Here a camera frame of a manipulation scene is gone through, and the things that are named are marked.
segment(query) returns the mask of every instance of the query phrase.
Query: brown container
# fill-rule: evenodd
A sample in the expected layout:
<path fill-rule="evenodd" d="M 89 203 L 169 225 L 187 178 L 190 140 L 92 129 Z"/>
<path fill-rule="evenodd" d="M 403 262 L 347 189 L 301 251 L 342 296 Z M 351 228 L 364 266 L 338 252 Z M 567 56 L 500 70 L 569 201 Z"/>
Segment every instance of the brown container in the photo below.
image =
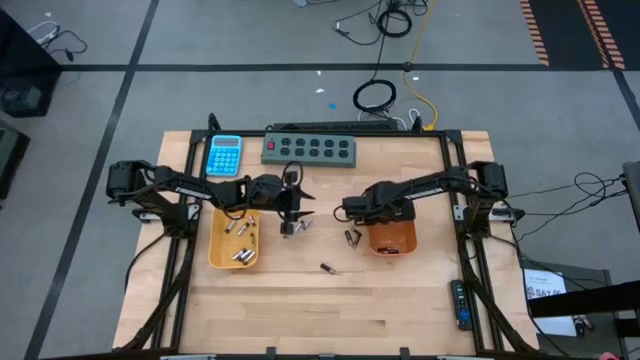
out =
<path fill-rule="evenodd" d="M 418 247 L 413 221 L 371 225 L 368 230 L 369 248 L 378 256 L 406 255 Z"/>

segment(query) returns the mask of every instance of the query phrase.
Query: plastic container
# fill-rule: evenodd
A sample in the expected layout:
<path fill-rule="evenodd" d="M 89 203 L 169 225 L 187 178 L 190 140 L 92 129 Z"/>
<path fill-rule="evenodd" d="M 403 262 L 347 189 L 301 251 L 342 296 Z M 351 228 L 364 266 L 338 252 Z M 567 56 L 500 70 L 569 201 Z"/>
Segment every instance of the plastic container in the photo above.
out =
<path fill-rule="evenodd" d="M 230 215 L 236 217 L 241 214 L 242 212 L 236 212 Z M 253 216 L 256 226 L 250 224 L 249 215 Z M 244 218 L 237 220 L 235 227 L 227 234 L 224 230 L 231 221 L 224 215 L 222 210 L 215 209 L 213 211 L 211 239 L 209 240 L 209 264 L 218 269 L 246 269 L 255 265 L 260 255 L 258 251 L 260 243 L 260 212 L 248 210 Z M 238 235 L 238 230 L 246 223 L 249 223 L 249 227 L 242 235 Z M 247 265 L 232 259 L 233 255 L 243 248 L 256 252 Z"/>
<path fill-rule="evenodd" d="M 369 231 L 369 249 L 375 255 L 407 255 L 418 247 L 416 227 L 413 221 L 371 225 L 367 229 Z"/>

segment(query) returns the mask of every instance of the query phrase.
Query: white cable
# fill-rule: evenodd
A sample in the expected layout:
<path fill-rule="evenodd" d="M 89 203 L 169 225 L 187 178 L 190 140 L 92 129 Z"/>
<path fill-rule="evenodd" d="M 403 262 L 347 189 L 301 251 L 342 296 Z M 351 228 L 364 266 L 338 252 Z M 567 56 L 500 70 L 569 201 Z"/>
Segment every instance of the white cable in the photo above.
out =
<path fill-rule="evenodd" d="M 402 120 L 402 119 L 401 119 L 401 118 L 399 118 L 399 117 L 395 117 L 395 116 L 392 116 L 391 118 L 392 118 L 393 120 L 395 120 L 395 121 L 400 121 L 400 123 L 402 123 L 402 126 L 404 127 L 404 129 L 405 129 L 405 130 L 407 130 L 407 124 L 405 124 L 405 123 L 404 123 L 404 120 Z"/>
<path fill-rule="evenodd" d="M 41 37 L 40 39 L 36 39 L 36 41 L 40 45 L 42 45 L 44 42 L 46 42 L 48 40 L 51 40 L 51 39 L 55 38 L 56 35 L 58 35 L 58 31 L 60 30 L 60 26 L 58 25 L 58 23 L 55 22 L 55 21 L 51 21 L 51 20 L 43 21 L 40 24 L 38 24 L 38 25 L 32 27 L 31 29 L 27 30 L 27 33 L 30 34 L 33 31 L 35 31 L 35 30 L 39 29 L 40 27 L 42 27 L 43 25 L 47 25 L 47 24 L 53 25 L 54 28 L 47 35 Z"/>
<path fill-rule="evenodd" d="M 412 112 L 415 112 L 418 115 L 416 115 L 416 117 L 414 118 L 413 116 L 411 116 Z M 409 120 L 411 120 L 412 124 L 416 122 L 418 116 L 420 116 L 420 111 L 418 111 L 418 109 L 409 109 Z"/>

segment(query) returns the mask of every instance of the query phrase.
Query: yellow cable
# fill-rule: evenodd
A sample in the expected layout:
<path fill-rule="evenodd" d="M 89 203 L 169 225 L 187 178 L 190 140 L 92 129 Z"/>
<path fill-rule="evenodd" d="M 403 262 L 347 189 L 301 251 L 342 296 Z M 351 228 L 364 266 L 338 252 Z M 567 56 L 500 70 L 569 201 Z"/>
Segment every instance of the yellow cable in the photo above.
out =
<path fill-rule="evenodd" d="M 431 17 L 431 13 L 435 5 L 436 5 L 436 0 L 431 0 L 431 6 L 429 6 L 429 8 L 427 9 L 427 14 L 424 16 L 424 20 L 422 20 L 422 25 L 420 26 L 420 32 L 418 33 L 418 40 L 416 41 L 416 46 L 413 49 L 413 55 L 411 56 L 411 60 L 409 60 L 409 63 L 411 64 L 413 64 L 413 61 L 418 57 L 418 53 L 420 52 L 420 42 L 422 42 L 422 34 L 424 34 L 424 30 L 427 28 L 427 22 L 429 22 L 429 18 Z M 407 87 L 409 88 L 409 91 L 411 91 L 411 93 L 415 95 L 415 97 L 417 97 L 418 99 L 420 99 L 421 101 L 429 105 L 431 110 L 433 110 L 433 121 L 431 122 L 431 124 L 424 126 L 423 129 L 427 131 L 435 130 L 436 124 L 438 123 L 438 110 L 436 110 L 436 107 L 431 103 L 431 101 L 429 101 L 424 96 L 418 94 L 418 92 L 413 89 L 411 84 L 409 84 L 409 82 L 407 81 L 406 72 L 402 73 L 402 81 L 404 82 L 405 85 L 407 85 Z"/>
<path fill-rule="evenodd" d="M 407 81 L 407 73 L 405 73 L 405 72 L 402 73 L 402 81 L 404 81 L 404 84 L 407 85 L 407 87 L 409 88 L 409 91 L 411 91 L 411 93 L 413 93 L 413 95 L 415 95 L 415 97 L 417 97 L 418 99 L 420 99 L 423 102 L 425 102 L 427 105 L 429 105 L 431 110 L 433 110 L 433 121 L 431 122 L 431 124 L 425 125 L 422 128 L 424 130 L 427 130 L 427 131 L 435 130 L 436 129 L 436 123 L 438 122 L 438 110 L 436 109 L 435 105 L 433 105 L 431 103 L 431 101 L 429 101 L 426 97 L 418 94 L 418 92 L 413 89 L 411 84 L 409 84 L 409 82 Z"/>

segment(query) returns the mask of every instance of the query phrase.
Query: calculator display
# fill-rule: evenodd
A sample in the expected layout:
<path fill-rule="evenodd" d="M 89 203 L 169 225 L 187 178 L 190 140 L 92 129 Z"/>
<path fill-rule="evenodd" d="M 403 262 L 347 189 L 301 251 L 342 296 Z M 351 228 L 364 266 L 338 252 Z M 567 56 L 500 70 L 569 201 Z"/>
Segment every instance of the calculator display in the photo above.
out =
<path fill-rule="evenodd" d="M 213 140 L 215 146 L 238 146 L 238 139 L 218 138 Z"/>

